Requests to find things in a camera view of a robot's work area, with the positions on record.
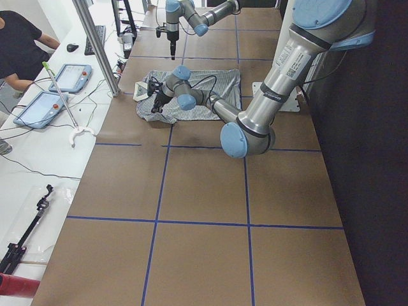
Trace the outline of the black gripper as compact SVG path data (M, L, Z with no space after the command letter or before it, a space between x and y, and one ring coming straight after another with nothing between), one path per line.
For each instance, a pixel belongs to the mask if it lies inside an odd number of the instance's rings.
M171 54L171 60L175 60L175 52L176 47L177 47L177 41L179 40L179 32L178 31L168 31L166 33L167 39L170 42L170 54Z
M156 94L151 112L162 112L165 104L166 104L166 94L164 94L163 92L158 92Z

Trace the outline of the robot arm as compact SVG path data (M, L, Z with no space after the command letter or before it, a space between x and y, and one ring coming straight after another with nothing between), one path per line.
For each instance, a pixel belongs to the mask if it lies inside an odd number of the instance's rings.
M349 50L371 44L377 1L295 1L288 39L250 105L244 111L216 93L193 89L190 71L177 66L158 88L152 113L176 98L182 110L205 105L225 123L221 145L231 157L263 154L275 142L271 124L295 87L304 83L322 52Z
M218 23L220 20L230 15L237 15L242 8L276 7L277 1L221 1L211 10L200 15L195 7L194 1L166 1L165 13L166 21L163 25L156 27L156 36L159 38L161 33L165 33L170 42L170 57L175 60L177 41L180 37L180 19L183 18L192 28L194 34L201 37L208 32L210 26Z

